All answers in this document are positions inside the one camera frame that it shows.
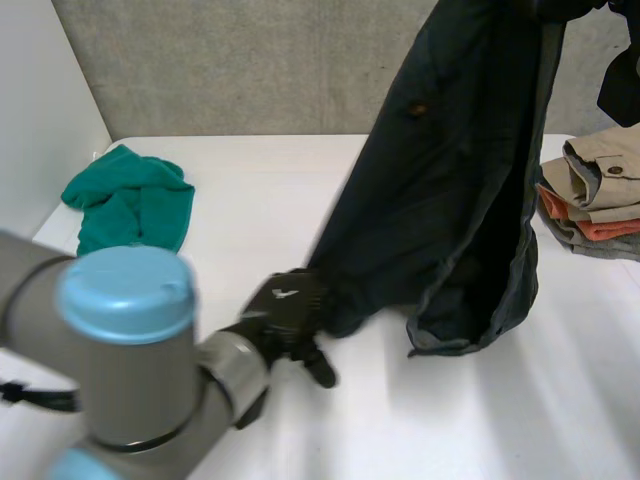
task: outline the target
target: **dark jacket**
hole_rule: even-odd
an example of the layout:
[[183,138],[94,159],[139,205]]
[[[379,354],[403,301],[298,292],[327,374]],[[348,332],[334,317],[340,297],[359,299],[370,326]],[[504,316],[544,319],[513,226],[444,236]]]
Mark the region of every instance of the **dark jacket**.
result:
[[413,305],[414,353],[479,350],[537,293],[530,219],[564,24],[512,2],[441,0],[395,78],[310,259],[353,333]]

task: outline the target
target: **green cloth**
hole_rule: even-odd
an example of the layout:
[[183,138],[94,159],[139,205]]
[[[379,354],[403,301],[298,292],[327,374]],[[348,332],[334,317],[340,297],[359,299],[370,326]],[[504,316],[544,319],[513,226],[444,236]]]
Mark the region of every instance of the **green cloth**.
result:
[[78,174],[62,201],[84,212],[78,256],[118,245],[177,252],[184,242],[195,188],[180,167],[120,145]]

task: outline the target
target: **folded clothes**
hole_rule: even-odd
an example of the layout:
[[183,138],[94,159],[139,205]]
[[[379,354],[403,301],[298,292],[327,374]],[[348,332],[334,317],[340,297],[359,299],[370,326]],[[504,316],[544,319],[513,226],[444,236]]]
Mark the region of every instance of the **folded clothes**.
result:
[[552,219],[542,198],[538,204],[538,214],[553,236],[575,254],[603,259],[640,261],[640,234],[638,233],[594,242],[587,239],[571,220]]
[[180,167],[120,145],[78,174],[62,201],[82,210],[77,254],[119,245],[177,252],[187,233],[195,189]]
[[565,156],[542,165],[574,220],[640,218],[640,125],[568,140]]
[[[538,192],[551,219],[570,220],[568,205],[562,198],[542,185],[538,186]],[[640,232],[639,219],[609,223],[593,223],[590,220],[579,220],[575,224],[588,240],[594,242]]]

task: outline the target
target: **table surface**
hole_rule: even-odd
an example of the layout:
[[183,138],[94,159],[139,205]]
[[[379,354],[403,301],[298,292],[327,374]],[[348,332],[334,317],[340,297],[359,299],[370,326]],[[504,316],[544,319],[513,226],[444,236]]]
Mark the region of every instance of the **table surface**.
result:
[[[543,159],[566,136],[545,136]],[[234,321],[270,273],[300,265],[364,136],[123,141],[196,186],[181,252],[199,285],[199,336]],[[81,216],[59,207],[35,237],[73,252]],[[273,373],[265,415],[230,431],[190,477],[216,480],[640,478],[640,265],[563,250],[538,218],[540,293],[526,322],[477,354],[407,359],[405,319],[382,312],[323,339],[331,391],[296,365]],[[59,376],[2,353],[0,375]],[[39,478],[82,435],[78,415],[0,406],[0,478]]]

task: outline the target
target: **jacket button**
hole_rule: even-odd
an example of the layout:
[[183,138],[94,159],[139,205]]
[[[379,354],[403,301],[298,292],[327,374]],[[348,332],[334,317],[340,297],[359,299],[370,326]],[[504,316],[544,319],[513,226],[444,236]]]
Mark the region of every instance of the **jacket button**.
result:
[[427,113],[428,110],[424,103],[414,103],[409,107],[409,115],[418,118]]

